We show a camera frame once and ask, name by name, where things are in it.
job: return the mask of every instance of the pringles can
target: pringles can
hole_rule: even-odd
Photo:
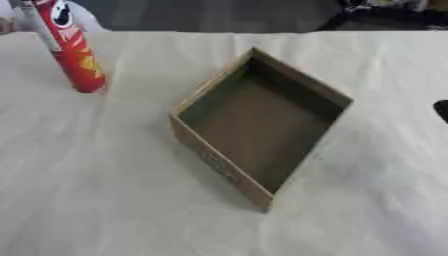
[[[63,0],[21,0],[21,8],[79,92],[105,87],[105,75]]]

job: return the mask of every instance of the cardboard box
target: cardboard box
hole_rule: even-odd
[[[276,191],[351,102],[252,49],[170,117],[182,143],[267,210]]]

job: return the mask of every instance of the table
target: table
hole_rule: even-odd
[[[447,33],[89,38],[106,97],[72,90],[35,34],[0,37],[1,255],[445,255]],[[167,120],[252,46],[355,99],[266,215]]]

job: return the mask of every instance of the red can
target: red can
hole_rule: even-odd
[[[21,7],[78,91],[105,86],[105,75],[63,0],[22,0]]]

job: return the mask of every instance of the pringles logo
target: pringles logo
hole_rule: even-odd
[[[70,8],[62,0],[57,0],[51,9],[51,20],[60,28],[68,28],[73,24]]]
[[[69,41],[79,32],[78,26],[73,26],[73,16],[70,12],[70,8],[62,0],[56,0],[51,9],[51,21],[58,28],[61,28],[61,30],[59,30],[59,35],[64,42]]]

